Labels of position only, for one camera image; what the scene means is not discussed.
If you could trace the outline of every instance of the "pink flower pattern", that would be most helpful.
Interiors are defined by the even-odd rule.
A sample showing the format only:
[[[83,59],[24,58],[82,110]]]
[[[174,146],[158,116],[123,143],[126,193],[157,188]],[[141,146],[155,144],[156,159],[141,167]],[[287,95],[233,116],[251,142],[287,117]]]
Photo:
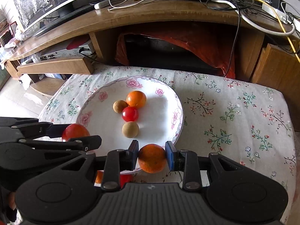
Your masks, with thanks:
[[[81,124],[84,127],[87,127],[90,122],[91,116],[92,116],[92,111],[89,111],[88,113],[85,113],[85,114],[80,114],[78,117],[79,124]]]
[[[100,102],[103,102],[105,99],[107,99],[108,94],[106,93],[106,91],[100,92],[99,93],[99,100]]]
[[[163,96],[163,95],[164,95],[164,92],[163,92],[162,89],[156,88],[155,94],[157,94],[157,95],[159,95],[159,96]]]
[[[172,126],[171,126],[171,129],[173,129],[175,127],[175,124],[177,122],[177,120],[179,119],[179,111],[178,109],[176,109],[174,111],[174,115],[173,115],[173,118],[172,118]]]
[[[143,86],[137,81],[136,78],[130,78],[126,80],[127,88],[142,88]]]

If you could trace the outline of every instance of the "wooden shelf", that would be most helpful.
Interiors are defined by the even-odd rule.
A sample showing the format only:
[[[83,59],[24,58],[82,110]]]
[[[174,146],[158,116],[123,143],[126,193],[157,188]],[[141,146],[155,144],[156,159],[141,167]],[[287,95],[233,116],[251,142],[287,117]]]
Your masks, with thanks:
[[[63,73],[91,75],[94,72],[90,60],[82,57],[56,58],[38,63],[29,63],[18,66],[17,70],[20,74]]]
[[[52,97],[65,82],[63,79],[45,77],[37,83],[31,84],[30,87],[44,96]]]
[[[214,6],[222,7],[223,4],[214,3]],[[264,16],[251,14],[249,17],[262,27],[281,31],[277,22]],[[211,10],[200,2],[185,0],[160,0],[137,5],[133,8],[116,9],[110,12],[106,7],[74,18],[39,37],[29,38],[16,49],[8,60],[13,61],[24,58],[56,43],[79,35],[124,25],[157,21],[201,21],[237,25],[238,14],[235,11]],[[241,26],[252,28],[243,20],[241,21]],[[287,31],[290,30],[290,26],[284,26]]]

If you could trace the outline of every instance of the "white plate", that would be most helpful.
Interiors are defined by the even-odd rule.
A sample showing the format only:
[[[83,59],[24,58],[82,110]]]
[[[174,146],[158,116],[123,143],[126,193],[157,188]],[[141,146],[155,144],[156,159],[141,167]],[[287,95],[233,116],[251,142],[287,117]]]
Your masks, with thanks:
[[[128,139],[122,134],[125,121],[115,113],[113,104],[126,100],[129,92],[139,90],[145,93],[147,101],[140,108],[137,124],[139,133]],[[133,139],[139,147],[157,144],[164,147],[166,141],[176,143],[182,129],[183,107],[174,90],[157,79],[145,76],[130,76],[112,81],[91,95],[79,112],[76,123],[85,126],[90,135],[100,135],[102,144],[95,150],[96,156],[105,156],[109,151],[128,149]],[[136,164],[134,173],[140,170]]]

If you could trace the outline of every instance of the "cherry tomato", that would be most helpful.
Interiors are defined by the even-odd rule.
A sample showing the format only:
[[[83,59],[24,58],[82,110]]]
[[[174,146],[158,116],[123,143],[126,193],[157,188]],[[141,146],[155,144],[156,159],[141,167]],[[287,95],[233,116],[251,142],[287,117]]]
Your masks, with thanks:
[[[146,95],[141,91],[132,91],[127,95],[126,102],[130,107],[141,108],[146,104]]]
[[[125,183],[129,183],[131,181],[133,181],[133,175],[132,174],[120,175],[121,188],[123,188]]]
[[[134,122],[139,118],[139,112],[135,107],[128,106],[122,111],[122,118],[126,122]]]
[[[71,138],[90,136],[88,130],[80,124],[71,124],[62,133],[62,141],[68,141]]]

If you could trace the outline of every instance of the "orange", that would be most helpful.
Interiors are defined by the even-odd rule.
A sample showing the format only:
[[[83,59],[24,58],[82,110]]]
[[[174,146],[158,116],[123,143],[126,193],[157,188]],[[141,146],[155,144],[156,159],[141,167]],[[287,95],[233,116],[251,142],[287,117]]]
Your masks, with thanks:
[[[147,173],[162,171],[167,163],[165,150],[156,144],[148,144],[139,150],[139,166]]]
[[[97,171],[97,177],[96,177],[95,183],[101,184],[102,178],[103,178],[103,172]]]
[[[141,91],[132,91],[127,95],[126,102],[130,107],[141,108],[146,104],[146,95]]]

